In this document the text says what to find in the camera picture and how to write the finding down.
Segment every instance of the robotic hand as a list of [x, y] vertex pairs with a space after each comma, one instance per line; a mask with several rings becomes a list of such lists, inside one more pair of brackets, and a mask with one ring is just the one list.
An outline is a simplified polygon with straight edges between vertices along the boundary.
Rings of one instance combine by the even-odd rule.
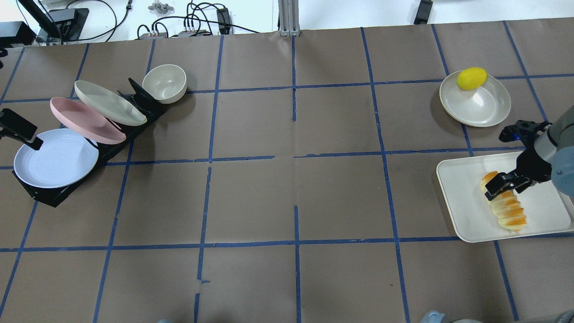
[[521, 140], [526, 149], [516, 159], [516, 169], [499, 173], [486, 184], [486, 198], [516, 190], [521, 193], [536, 183], [552, 183], [558, 191], [574, 196], [574, 106], [554, 124], [518, 120], [506, 126], [500, 141]]

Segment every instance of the yellow object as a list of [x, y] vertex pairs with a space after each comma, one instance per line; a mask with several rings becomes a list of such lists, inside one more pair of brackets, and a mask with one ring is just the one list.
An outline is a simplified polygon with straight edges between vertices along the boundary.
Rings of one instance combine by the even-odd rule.
[[456, 84], [463, 90], [474, 90], [486, 82], [486, 70], [480, 67], [470, 67], [460, 72]]
[[[480, 181], [482, 193], [486, 193], [486, 184], [497, 174], [497, 171], [490, 172], [482, 178]], [[513, 191], [502, 193], [492, 201], [488, 201], [488, 205], [490, 205], [494, 216], [498, 218], [498, 224], [501, 227], [517, 232], [526, 226], [524, 209], [520, 206], [520, 202]]]

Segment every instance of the pink plate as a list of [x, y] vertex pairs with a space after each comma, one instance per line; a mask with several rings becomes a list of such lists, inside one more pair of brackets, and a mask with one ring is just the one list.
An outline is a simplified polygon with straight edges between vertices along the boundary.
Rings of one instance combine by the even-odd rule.
[[80, 135], [102, 144], [119, 144], [126, 135], [96, 110], [66, 98], [52, 98], [50, 107], [54, 116], [66, 127]]

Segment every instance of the rectangular tray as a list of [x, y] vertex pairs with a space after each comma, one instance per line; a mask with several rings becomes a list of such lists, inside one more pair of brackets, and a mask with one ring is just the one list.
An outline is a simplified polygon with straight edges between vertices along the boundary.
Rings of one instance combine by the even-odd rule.
[[521, 152], [441, 161], [436, 167], [440, 187], [456, 234], [469, 243], [535, 236], [574, 230], [574, 206], [552, 182], [529, 187], [517, 194], [527, 226], [518, 233], [498, 225], [480, 180], [491, 171], [509, 172]]

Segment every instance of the lemon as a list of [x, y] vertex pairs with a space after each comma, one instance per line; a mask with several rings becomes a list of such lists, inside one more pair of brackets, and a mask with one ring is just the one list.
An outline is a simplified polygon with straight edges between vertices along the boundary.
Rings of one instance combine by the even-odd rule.
[[470, 67], [460, 72], [456, 84], [463, 90], [474, 90], [486, 82], [486, 70], [480, 67]]

